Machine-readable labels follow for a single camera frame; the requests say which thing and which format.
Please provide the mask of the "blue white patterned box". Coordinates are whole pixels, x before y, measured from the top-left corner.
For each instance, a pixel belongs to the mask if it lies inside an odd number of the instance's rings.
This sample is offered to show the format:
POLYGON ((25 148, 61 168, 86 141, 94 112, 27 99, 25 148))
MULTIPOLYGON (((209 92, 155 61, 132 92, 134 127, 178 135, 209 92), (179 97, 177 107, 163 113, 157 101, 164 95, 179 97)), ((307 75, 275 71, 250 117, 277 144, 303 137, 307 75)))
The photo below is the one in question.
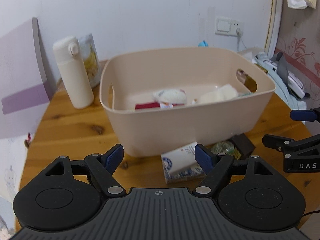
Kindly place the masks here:
POLYGON ((199 165, 193 165, 190 168, 184 171, 178 172, 174 175, 170 175, 166 166, 163 165, 163 171, 164 171, 164 178, 165 178, 166 184, 172 184, 172 183, 177 183, 181 181, 188 181, 188 180, 193 180, 197 178, 203 178, 206 175, 203 169, 199 165))

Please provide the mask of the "beige plastic storage bin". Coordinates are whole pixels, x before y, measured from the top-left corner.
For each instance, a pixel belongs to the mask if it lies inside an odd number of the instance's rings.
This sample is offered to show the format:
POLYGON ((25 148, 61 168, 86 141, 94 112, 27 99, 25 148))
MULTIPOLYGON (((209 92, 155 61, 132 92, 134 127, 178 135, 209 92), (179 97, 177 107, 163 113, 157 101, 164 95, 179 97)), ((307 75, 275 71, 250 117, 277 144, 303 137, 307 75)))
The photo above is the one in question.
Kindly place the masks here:
POLYGON ((113 57, 101 74, 99 98, 127 154, 159 155, 192 142, 209 145, 250 131, 275 91, 259 75, 259 92, 232 100, 198 104, 196 100, 226 84, 246 88, 250 65, 236 52, 212 47, 167 48, 113 57), (188 102, 168 109, 135 110, 153 92, 182 89, 188 102))

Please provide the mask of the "gold tissue pack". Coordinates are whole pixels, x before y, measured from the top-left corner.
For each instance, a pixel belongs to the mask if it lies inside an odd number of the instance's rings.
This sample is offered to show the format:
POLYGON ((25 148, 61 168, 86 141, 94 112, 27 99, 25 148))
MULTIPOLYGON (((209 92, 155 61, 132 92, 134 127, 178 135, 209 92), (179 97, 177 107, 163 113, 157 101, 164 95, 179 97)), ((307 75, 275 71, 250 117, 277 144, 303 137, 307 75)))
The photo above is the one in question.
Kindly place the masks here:
POLYGON ((251 47, 247 48, 244 50, 241 50, 238 52, 238 55, 240 55, 242 58, 244 58, 248 64, 250 65, 250 70, 249 72, 245 72, 246 75, 249 77, 249 81, 245 81, 244 84, 247 83, 246 88, 251 92, 251 93, 256 93, 259 92, 259 82, 260 82, 260 77, 257 77, 257 72, 259 72, 259 75, 264 75, 267 76, 267 71, 264 69, 256 59, 256 56, 259 53, 264 53, 265 50, 260 47, 251 47))

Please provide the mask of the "light blue bedding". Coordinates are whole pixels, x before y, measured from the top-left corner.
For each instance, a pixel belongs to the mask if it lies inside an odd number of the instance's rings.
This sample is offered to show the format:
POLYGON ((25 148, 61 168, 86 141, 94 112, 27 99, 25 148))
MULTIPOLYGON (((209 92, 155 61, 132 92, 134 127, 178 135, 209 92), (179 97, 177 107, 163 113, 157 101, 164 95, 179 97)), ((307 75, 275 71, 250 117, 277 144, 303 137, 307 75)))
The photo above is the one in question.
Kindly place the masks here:
POLYGON ((300 79, 288 70, 290 64, 282 52, 269 58, 264 51, 260 51, 252 58, 252 62, 257 63, 273 79, 276 84, 274 92, 291 110, 306 110, 306 102, 303 99, 307 99, 310 95, 304 91, 300 79))

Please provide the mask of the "white small carton box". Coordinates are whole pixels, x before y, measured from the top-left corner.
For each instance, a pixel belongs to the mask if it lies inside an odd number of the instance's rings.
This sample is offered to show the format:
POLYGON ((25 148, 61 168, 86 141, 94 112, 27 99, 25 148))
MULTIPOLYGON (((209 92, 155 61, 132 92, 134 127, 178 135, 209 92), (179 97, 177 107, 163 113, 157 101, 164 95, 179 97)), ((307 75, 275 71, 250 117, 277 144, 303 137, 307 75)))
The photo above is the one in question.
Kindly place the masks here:
POLYGON ((174 176, 197 165, 195 159, 196 145, 197 142, 193 142, 161 155, 168 175, 174 176))

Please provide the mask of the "colourful tissue pack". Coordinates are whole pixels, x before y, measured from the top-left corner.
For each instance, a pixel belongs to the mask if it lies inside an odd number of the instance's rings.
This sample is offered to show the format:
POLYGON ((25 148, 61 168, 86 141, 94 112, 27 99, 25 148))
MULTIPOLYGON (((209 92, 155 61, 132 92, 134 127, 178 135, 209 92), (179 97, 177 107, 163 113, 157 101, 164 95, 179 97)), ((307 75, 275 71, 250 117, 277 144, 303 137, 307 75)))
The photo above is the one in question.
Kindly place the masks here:
POLYGON ((243 97, 243 96, 249 96, 249 95, 253 95, 254 93, 250 92, 250 93, 239 93, 238 97, 243 97))

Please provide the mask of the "black small box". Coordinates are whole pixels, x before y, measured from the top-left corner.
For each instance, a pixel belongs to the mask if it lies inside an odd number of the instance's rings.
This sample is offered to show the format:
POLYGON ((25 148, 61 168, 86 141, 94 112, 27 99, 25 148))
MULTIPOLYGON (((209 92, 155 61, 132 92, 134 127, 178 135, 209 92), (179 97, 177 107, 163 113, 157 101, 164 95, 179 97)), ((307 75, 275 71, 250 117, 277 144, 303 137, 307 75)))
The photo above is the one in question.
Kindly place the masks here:
POLYGON ((244 133, 234 135, 229 141, 234 145, 233 157, 237 160, 248 158, 255 150, 255 145, 244 133))

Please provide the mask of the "hello kitty plush slipper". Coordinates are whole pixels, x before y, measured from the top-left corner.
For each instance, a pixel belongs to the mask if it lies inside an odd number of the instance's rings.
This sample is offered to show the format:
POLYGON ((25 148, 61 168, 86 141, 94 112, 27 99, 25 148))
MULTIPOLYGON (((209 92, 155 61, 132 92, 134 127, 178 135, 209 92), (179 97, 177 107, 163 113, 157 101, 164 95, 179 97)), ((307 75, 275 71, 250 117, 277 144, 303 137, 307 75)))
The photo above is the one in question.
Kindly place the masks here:
POLYGON ((187 104, 187 96, 182 89, 163 89, 152 94, 152 102, 139 103, 135 110, 152 108, 172 108, 187 104))

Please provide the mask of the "cream thermos bottle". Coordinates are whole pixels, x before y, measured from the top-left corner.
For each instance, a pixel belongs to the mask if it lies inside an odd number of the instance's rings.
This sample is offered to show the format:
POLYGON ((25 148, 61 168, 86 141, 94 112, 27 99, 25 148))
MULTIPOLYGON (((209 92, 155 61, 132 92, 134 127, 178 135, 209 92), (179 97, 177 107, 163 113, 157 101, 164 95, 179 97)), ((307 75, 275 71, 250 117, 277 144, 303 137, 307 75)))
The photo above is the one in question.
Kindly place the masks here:
POLYGON ((53 53, 61 79, 76 109, 88 107, 94 95, 82 59, 78 39, 67 36, 53 44, 53 53))

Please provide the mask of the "banana snack pouch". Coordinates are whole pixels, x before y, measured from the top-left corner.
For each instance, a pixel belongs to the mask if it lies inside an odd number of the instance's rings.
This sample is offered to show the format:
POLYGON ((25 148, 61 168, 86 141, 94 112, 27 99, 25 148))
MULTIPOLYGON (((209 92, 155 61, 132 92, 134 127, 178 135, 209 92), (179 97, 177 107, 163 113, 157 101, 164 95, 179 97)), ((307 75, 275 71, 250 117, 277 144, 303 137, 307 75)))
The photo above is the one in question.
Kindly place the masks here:
POLYGON ((101 67, 97 57, 97 51, 92 34, 78 39, 82 60, 86 69, 91 88, 95 88, 100 83, 101 67))

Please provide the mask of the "white blood pressure monitor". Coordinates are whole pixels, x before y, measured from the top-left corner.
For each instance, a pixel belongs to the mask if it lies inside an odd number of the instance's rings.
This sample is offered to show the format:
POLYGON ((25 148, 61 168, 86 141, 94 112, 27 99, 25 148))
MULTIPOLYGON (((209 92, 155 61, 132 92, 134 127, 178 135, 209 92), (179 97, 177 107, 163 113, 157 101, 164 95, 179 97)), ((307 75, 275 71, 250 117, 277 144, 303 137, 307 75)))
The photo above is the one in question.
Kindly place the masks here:
POLYGON ((262 60, 259 63, 267 70, 269 77, 274 80, 285 97, 289 98, 289 95, 292 95, 297 100, 310 98, 310 94, 305 91, 302 81, 293 72, 289 71, 288 63, 284 58, 279 61, 262 60))

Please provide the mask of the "blue toy figurine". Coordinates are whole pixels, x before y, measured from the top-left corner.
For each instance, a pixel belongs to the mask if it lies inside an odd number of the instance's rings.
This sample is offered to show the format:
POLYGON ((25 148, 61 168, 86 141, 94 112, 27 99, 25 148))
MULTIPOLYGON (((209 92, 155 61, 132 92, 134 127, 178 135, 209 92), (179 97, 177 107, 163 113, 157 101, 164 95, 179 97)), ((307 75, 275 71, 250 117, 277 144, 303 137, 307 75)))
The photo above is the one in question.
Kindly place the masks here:
POLYGON ((199 47, 208 47, 208 43, 205 40, 203 40, 202 42, 199 43, 198 46, 199 47))

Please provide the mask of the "purple white headboard panel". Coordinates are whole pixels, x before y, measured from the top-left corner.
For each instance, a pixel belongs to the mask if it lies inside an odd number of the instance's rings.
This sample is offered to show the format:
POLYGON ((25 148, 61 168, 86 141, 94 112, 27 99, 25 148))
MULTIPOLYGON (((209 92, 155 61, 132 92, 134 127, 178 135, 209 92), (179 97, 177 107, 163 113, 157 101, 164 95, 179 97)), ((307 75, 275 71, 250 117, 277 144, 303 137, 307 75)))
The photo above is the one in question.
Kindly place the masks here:
POLYGON ((1 138, 36 132, 52 96, 33 17, 1 37, 1 138))

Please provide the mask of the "white wall switch socket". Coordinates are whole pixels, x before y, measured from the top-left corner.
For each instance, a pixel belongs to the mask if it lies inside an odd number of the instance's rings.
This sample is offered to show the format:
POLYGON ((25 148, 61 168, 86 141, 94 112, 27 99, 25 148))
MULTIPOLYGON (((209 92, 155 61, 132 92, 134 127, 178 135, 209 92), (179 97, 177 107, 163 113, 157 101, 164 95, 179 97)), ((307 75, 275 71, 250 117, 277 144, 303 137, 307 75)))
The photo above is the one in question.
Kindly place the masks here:
POLYGON ((242 37, 243 30, 243 22, 222 16, 216 18, 215 34, 217 35, 242 37))

